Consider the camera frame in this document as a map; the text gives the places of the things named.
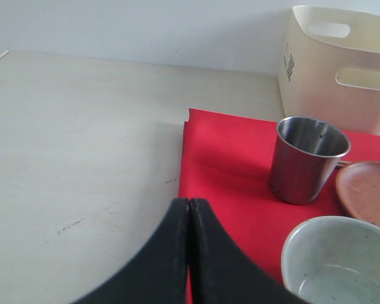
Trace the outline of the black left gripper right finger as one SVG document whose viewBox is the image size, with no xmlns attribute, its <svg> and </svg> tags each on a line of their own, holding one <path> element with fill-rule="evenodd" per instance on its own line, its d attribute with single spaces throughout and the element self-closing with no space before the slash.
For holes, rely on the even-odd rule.
<svg viewBox="0 0 380 304">
<path fill-rule="evenodd" d="M 246 256 L 207 200 L 192 199 L 189 211 L 193 303 L 305 303 Z"/>
</svg>

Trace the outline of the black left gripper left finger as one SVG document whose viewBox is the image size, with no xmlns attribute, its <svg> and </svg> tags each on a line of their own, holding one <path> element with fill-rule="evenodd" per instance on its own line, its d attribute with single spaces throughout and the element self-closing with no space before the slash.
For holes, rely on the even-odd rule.
<svg viewBox="0 0 380 304">
<path fill-rule="evenodd" d="M 139 252 L 75 303 L 185 303 L 188 222 L 188 200 L 173 199 Z"/>
</svg>

